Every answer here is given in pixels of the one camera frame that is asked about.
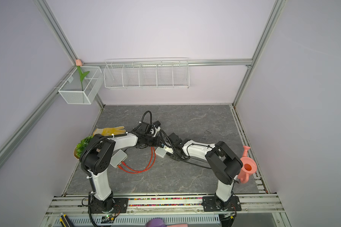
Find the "pink watering can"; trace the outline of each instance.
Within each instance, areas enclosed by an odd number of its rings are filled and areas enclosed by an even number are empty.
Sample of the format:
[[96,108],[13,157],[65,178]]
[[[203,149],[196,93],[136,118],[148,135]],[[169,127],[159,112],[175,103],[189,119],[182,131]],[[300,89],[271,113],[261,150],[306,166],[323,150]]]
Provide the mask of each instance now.
[[249,176],[253,173],[256,173],[257,167],[256,163],[253,159],[248,157],[248,150],[250,147],[243,146],[244,147],[244,153],[242,154],[242,157],[240,160],[242,161],[243,167],[241,168],[240,174],[237,176],[238,179],[240,179],[240,182],[242,184],[245,184],[249,180]]

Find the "white wall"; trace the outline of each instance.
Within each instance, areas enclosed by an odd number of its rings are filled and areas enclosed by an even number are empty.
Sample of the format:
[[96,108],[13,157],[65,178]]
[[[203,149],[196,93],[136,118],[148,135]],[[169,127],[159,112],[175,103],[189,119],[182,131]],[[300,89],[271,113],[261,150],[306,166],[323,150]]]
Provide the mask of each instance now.
[[[251,58],[274,2],[48,0],[74,51],[85,62]],[[106,105],[231,103],[245,71],[245,66],[190,67],[189,89],[102,88],[100,97]]]
[[71,65],[31,0],[0,1],[0,146]]
[[290,0],[237,109],[292,226],[341,226],[341,0]]
[[[71,67],[31,0],[0,0],[0,146]],[[59,97],[0,169],[0,226],[37,227],[99,108]]]
[[190,87],[176,89],[101,88],[99,94],[106,105],[232,103],[246,66],[192,66],[189,68]]

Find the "black mounting plate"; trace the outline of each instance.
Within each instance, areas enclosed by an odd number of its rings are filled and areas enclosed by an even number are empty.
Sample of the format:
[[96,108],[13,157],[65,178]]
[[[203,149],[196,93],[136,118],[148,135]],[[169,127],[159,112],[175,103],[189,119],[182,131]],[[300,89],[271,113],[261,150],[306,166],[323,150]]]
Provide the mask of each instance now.
[[[240,200],[237,196],[233,195],[231,197],[230,203],[235,206],[236,211],[241,211]],[[203,210],[208,211],[220,211],[216,209],[215,196],[204,196],[202,197]],[[230,205],[227,211],[234,211],[234,207]]]
[[[110,211],[110,213],[118,213],[119,212],[119,207],[120,206],[120,213],[126,213],[127,209],[127,203],[129,201],[129,198],[114,198],[114,209]],[[93,203],[90,206],[91,214],[103,214],[101,211],[100,207],[96,204]]]

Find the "watering can spout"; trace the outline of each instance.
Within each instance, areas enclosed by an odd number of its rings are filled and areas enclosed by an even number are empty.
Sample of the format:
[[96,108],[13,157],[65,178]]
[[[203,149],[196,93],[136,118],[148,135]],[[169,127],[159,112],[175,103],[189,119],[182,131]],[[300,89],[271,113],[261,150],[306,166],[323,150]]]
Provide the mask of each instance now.
[[250,149],[250,147],[248,146],[243,146],[244,147],[244,153],[242,154],[243,157],[247,157],[248,156],[248,150]]

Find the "yellow glove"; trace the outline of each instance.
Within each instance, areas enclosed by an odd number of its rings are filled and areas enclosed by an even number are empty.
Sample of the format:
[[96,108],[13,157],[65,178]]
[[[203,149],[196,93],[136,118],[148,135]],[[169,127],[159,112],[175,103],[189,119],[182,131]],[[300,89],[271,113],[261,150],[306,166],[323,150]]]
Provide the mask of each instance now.
[[124,126],[119,126],[115,128],[104,128],[104,129],[96,129],[93,135],[95,134],[101,134],[101,135],[118,135],[118,134],[124,134],[126,132]]

